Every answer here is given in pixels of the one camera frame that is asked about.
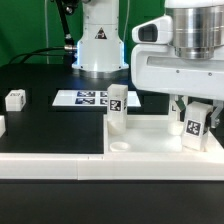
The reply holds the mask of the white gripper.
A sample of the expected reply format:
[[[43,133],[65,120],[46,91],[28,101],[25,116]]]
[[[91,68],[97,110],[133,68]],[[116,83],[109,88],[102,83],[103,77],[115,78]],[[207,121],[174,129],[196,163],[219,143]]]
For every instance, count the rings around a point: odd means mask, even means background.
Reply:
[[[169,45],[173,33],[172,19],[166,15],[132,29],[136,43],[131,53],[132,82],[139,90],[178,95],[175,103],[181,118],[187,96],[213,99],[208,121],[210,128],[217,128],[224,110],[224,46],[216,47],[209,60],[182,59]]]

